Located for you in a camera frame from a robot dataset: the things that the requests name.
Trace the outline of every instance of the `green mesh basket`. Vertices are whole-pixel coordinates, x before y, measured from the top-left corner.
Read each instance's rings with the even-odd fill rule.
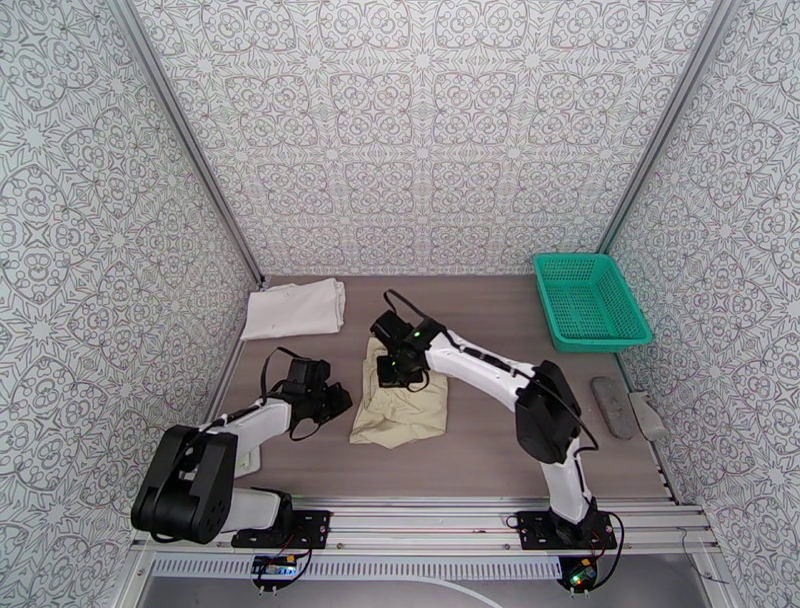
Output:
[[[544,253],[534,256],[533,267],[557,351],[616,353],[653,339],[610,256]]]

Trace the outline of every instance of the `white cable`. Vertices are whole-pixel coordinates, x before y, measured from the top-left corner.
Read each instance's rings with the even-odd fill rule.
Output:
[[[450,581],[443,581],[438,578],[422,578],[422,577],[402,578],[397,580],[401,580],[404,583],[429,583],[431,585],[439,585],[440,587],[445,587],[447,589],[452,589],[453,591],[458,591],[459,593],[463,593],[464,595],[468,595],[471,598],[478,600],[479,602],[483,602],[487,606],[491,606],[491,608],[503,608],[493,599],[490,599],[485,595],[478,593],[477,591],[473,591],[468,587],[462,587],[461,585],[457,585],[456,583],[451,583]]]

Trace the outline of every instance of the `crumpled cloth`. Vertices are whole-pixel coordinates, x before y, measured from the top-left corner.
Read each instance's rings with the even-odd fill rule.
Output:
[[[418,393],[378,385],[378,357],[387,354],[377,338],[370,338],[363,363],[363,397],[356,412],[350,443],[377,443],[396,448],[443,435],[447,427],[447,377],[430,374],[430,383]],[[412,384],[417,390],[420,385]]]

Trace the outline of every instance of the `black mounting plate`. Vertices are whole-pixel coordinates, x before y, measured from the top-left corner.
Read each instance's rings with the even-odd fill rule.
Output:
[[[239,530],[234,534],[231,546],[243,549],[324,549],[330,524],[330,511],[295,510],[288,531],[275,528]]]
[[[519,511],[515,513],[519,540],[525,551],[569,551],[616,549],[617,538],[611,527],[608,513],[598,511],[595,515],[590,539],[583,542],[566,542],[556,531],[550,511]]]

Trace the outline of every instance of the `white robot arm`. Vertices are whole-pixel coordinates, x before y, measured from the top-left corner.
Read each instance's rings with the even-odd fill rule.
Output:
[[[294,436],[302,420],[312,419],[318,429],[353,402],[339,383],[326,383],[327,361],[278,350],[293,357],[288,376],[267,390],[268,357],[261,397],[253,405],[223,414],[203,429],[176,425],[164,433],[131,510],[135,528],[159,542],[207,543],[220,532],[246,530],[258,536],[256,531],[271,530],[259,542],[281,546],[293,535],[291,496],[234,488],[236,461],[287,431],[295,441],[310,437],[313,432]]]
[[[447,337],[443,333],[437,335],[425,351],[430,369],[471,384],[515,413],[520,393],[540,372],[530,363],[506,359],[467,342],[452,331],[448,330],[448,334]],[[500,361],[502,367],[498,367],[496,361]],[[573,524],[583,521],[592,501],[592,493],[583,482],[580,454],[576,454],[579,446],[580,439],[574,437],[567,444],[562,462],[540,463],[550,493],[550,508]]]
[[[414,327],[402,320],[389,294],[422,322]],[[463,380],[505,405],[515,415],[520,446],[542,466],[559,535],[565,544],[584,544],[595,531],[597,509],[581,464],[579,435],[585,427],[580,407],[558,366],[514,361],[472,344],[394,290],[384,299],[391,310],[371,328],[391,359],[390,365],[379,365],[384,370],[384,377],[379,373],[381,384],[408,386],[420,371],[432,370]],[[595,444],[583,450],[596,448]]]

